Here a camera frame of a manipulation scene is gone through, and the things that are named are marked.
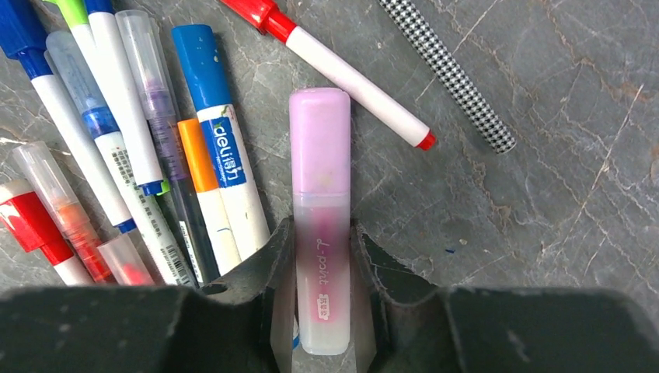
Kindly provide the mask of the pink highlighter body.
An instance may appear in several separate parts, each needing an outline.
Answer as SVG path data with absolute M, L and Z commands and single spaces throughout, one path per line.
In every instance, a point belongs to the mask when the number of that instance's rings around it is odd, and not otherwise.
M 300 343 L 339 355 L 350 342 L 350 204 L 346 196 L 294 198 Z

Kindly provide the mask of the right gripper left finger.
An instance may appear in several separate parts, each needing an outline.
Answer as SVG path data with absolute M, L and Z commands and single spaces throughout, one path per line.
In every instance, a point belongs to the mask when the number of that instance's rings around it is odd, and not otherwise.
M 17 288 L 1 296 L 3 372 L 289 372 L 294 228 L 211 284 Z

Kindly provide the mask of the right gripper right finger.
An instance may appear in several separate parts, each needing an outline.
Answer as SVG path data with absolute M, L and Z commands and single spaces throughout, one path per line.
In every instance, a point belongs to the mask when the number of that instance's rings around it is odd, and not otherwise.
M 658 331 L 605 288 L 441 287 L 353 223 L 359 372 L 656 372 Z

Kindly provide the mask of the red cap white marker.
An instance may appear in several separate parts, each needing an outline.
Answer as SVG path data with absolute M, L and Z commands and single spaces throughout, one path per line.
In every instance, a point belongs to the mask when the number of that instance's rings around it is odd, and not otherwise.
M 270 34 L 398 134 L 424 151 L 436 144 L 432 130 L 339 55 L 288 18 L 274 1 L 223 2 L 262 34 Z

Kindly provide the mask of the blue cap deli marker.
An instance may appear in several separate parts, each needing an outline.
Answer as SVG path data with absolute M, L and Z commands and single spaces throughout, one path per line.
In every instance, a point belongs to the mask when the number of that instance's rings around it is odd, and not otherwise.
M 171 34 L 239 255 L 245 261 L 267 244 L 270 229 L 218 42 L 206 24 L 175 26 Z

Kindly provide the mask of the pink highlighter cap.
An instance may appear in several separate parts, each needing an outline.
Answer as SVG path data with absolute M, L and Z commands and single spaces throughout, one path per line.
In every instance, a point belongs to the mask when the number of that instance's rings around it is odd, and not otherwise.
M 350 192 L 350 97 L 337 88 L 289 98 L 292 188 L 296 194 Z

